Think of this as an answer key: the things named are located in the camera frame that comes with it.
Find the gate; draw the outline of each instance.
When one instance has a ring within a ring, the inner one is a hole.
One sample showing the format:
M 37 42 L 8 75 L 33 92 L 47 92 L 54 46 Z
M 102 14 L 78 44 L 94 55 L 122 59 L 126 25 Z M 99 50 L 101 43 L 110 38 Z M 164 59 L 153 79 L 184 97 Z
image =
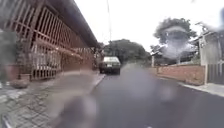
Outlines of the gate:
M 224 33 L 205 36 L 207 58 L 207 83 L 224 84 Z
M 19 74 L 38 80 L 92 66 L 93 50 L 45 0 L 0 0 L 0 12 L 5 12 L 0 15 L 1 28 L 16 32 L 23 42 Z

